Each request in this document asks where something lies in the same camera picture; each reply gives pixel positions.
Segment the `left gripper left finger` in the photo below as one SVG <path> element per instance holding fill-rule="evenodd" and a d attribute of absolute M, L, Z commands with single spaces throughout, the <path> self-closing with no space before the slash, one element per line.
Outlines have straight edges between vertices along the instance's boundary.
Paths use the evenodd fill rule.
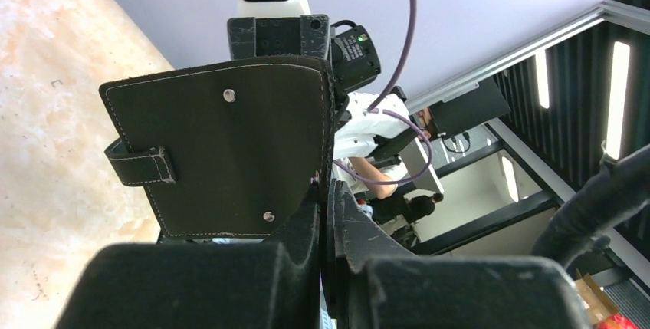
<path fill-rule="evenodd" d="M 116 244 L 87 264 L 59 328 L 317 328 L 319 189 L 259 243 Z"/>

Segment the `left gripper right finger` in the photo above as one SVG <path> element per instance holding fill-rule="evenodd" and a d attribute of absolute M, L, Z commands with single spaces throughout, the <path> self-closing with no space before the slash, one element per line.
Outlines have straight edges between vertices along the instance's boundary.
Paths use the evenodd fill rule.
<path fill-rule="evenodd" d="M 324 294 L 340 328 L 588 328 L 566 272 L 533 256 L 416 255 L 332 180 Z"/>

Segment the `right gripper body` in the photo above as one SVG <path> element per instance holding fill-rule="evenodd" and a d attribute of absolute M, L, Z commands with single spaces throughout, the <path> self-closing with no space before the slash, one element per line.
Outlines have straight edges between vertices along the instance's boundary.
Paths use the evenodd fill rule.
<path fill-rule="evenodd" d="M 330 60 L 330 20 L 327 15 L 231 18 L 227 32 L 233 60 L 277 55 Z"/>

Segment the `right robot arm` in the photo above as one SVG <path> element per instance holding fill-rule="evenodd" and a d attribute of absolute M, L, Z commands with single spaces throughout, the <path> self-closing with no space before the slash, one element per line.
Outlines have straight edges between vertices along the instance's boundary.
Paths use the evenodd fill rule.
<path fill-rule="evenodd" d="M 416 137 L 405 106 L 405 95 L 395 86 L 375 112 L 368 106 L 375 100 L 362 88 L 381 72 L 377 50 L 362 25 L 351 21 L 347 30 L 336 33 L 326 15 L 228 20 L 228 41 L 234 60 L 275 55 L 323 58 L 333 72 L 335 141 L 337 159 L 370 157 L 391 159 Z"/>

